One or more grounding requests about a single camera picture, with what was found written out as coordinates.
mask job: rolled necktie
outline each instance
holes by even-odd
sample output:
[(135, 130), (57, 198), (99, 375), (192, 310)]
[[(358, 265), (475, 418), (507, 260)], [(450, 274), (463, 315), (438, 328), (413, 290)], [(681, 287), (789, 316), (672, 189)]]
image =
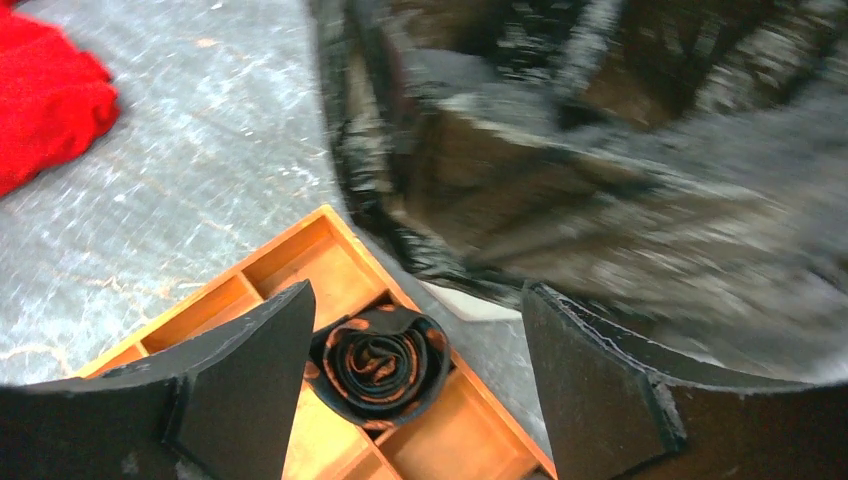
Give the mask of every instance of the rolled necktie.
[(366, 430), (421, 415), (450, 369), (450, 344), (419, 312), (381, 305), (313, 334), (304, 379), (330, 409)]

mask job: black trash bag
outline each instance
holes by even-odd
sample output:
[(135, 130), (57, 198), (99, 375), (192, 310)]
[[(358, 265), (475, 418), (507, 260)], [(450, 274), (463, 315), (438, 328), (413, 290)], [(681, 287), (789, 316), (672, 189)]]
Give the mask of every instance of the black trash bag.
[(518, 309), (544, 281), (728, 368), (848, 345), (842, 0), (313, 0), (353, 221)]

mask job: red cloth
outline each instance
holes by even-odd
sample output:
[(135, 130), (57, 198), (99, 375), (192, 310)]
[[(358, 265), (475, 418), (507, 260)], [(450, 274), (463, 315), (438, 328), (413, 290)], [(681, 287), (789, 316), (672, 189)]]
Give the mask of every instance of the red cloth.
[(80, 156), (120, 113), (100, 62), (14, 3), (0, 0), (0, 196)]

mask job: wooden tray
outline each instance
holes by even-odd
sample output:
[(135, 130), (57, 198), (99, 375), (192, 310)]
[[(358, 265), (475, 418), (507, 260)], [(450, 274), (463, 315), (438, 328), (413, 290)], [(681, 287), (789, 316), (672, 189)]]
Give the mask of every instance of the wooden tray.
[[(315, 329), (378, 300), (415, 309), (329, 206), (297, 225), (83, 367), (96, 376), (166, 349), (249, 311), (294, 282), (315, 290)], [(454, 369), (421, 417), (376, 438), (327, 408), (305, 382), (286, 454), (286, 480), (519, 480), (556, 478), (553, 463), (468, 365)]]

